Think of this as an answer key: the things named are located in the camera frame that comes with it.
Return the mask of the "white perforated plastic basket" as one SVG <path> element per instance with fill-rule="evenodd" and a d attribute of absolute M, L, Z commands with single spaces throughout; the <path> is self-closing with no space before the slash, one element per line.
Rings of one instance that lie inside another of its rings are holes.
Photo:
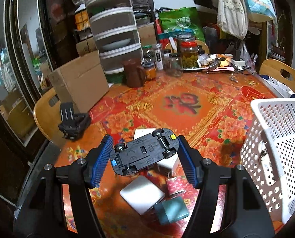
<path fill-rule="evenodd" d="M 295 98 L 256 99 L 240 161 L 273 221 L 295 212 Z"/>

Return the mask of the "white pink-wrapped plug charger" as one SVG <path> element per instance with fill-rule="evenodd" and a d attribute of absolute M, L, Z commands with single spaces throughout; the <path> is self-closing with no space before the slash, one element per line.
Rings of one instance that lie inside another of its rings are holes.
<path fill-rule="evenodd" d="M 168 195 L 171 198 L 183 195 L 190 195 L 194 192 L 194 188 L 190 185 L 184 176 L 176 176 L 166 181 Z"/>

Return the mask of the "teal power adapter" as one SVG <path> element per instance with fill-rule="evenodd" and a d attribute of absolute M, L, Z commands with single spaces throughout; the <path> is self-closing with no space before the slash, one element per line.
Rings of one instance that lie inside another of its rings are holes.
<path fill-rule="evenodd" d="M 175 197 L 155 204 L 154 210 L 161 225 L 172 224 L 189 216 L 189 211 L 182 197 Z"/>

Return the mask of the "white folding plug charger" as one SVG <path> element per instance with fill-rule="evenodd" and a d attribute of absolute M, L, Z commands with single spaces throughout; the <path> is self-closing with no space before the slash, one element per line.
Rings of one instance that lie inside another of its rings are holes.
<path fill-rule="evenodd" d="M 172 176 L 176 171 L 180 161 L 175 154 L 171 158 L 163 159 L 157 163 L 158 172 L 165 174 L 166 176 Z"/>

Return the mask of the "large white power adapter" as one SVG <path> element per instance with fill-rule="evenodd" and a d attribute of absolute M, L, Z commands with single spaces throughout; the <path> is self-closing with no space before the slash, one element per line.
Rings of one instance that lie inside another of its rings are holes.
<path fill-rule="evenodd" d="M 165 194 L 145 176 L 139 176 L 120 191 L 120 196 L 139 215 L 144 215 L 155 204 L 161 202 Z"/>

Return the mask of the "black toy car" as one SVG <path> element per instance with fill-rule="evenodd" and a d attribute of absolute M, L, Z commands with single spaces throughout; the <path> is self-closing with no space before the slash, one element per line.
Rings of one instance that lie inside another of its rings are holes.
<path fill-rule="evenodd" d="M 114 172 L 130 176 L 140 170 L 171 158 L 179 149 L 179 141 L 168 128 L 157 128 L 128 143 L 120 142 L 110 153 Z"/>

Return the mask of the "left wooden chair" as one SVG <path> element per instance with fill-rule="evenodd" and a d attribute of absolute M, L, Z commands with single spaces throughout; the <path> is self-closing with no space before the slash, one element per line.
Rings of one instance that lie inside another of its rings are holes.
<path fill-rule="evenodd" d="M 42 134 L 57 147 L 62 148 L 66 141 L 58 128 L 61 123 L 60 105 L 55 89 L 51 88 L 35 104 L 33 117 Z"/>

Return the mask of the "white small charger cube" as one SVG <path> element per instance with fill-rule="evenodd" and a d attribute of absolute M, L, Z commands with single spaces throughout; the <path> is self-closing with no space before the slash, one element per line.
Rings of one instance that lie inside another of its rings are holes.
<path fill-rule="evenodd" d="M 151 134 L 155 130 L 156 130 L 156 128 L 142 128 L 142 129 L 138 128 L 134 132 L 134 140 L 138 139 L 144 135 Z"/>

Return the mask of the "white and blue paper bag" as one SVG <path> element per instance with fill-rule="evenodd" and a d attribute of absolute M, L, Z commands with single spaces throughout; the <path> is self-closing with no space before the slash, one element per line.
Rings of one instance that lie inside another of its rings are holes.
<path fill-rule="evenodd" d="M 276 91 L 278 91 L 284 98 L 295 98 L 295 93 L 285 84 L 268 76 L 260 75 L 268 84 L 270 84 Z"/>

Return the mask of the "cardboard box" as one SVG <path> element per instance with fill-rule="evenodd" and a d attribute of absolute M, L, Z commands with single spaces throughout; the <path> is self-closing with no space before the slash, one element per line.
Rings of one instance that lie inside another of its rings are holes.
<path fill-rule="evenodd" d="M 62 103 L 72 102 L 75 112 L 88 112 L 109 90 L 99 52 L 67 62 L 49 74 Z"/>

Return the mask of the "white power strip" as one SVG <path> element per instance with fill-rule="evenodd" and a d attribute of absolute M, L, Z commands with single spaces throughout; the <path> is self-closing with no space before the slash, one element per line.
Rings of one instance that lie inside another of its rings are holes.
<path fill-rule="evenodd" d="M 231 59 L 231 63 L 238 68 L 246 66 L 245 61 L 237 61 L 237 60 Z"/>

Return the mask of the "empty glass jar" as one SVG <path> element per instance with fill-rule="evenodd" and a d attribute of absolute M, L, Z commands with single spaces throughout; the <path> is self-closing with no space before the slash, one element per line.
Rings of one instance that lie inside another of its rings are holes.
<path fill-rule="evenodd" d="M 182 75 L 180 55 L 178 53 L 170 53 L 168 58 L 169 67 L 167 73 L 173 77 L 180 77 Z"/>

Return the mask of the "beige canvas tote bag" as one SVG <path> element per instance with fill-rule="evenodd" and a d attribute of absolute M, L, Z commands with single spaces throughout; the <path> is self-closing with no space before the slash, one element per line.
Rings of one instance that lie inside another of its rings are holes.
<path fill-rule="evenodd" d="M 244 0 L 211 0 L 217 9 L 219 28 L 240 40 L 244 40 L 248 31 L 248 16 Z"/>

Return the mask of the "green shopping bag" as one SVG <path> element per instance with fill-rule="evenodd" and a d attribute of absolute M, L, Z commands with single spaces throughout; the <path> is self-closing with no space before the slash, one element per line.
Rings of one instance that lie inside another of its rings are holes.
<path fill-rule="evenodd" d="M 170 9 L 160 7 L 159 22 L 163 33 L 192 30 L 197 40 L 205 41 L 199 14 L 195 7 Z"/>

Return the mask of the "white plastic drawer tower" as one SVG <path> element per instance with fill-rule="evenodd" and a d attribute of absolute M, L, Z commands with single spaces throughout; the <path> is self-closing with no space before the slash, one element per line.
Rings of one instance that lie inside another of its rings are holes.
<path fill-rule="evenodd" d="M 143 58 L 132 0 L 85 0 L 85 6 L 105 74 L 121 73 L 124 62 Z"/>

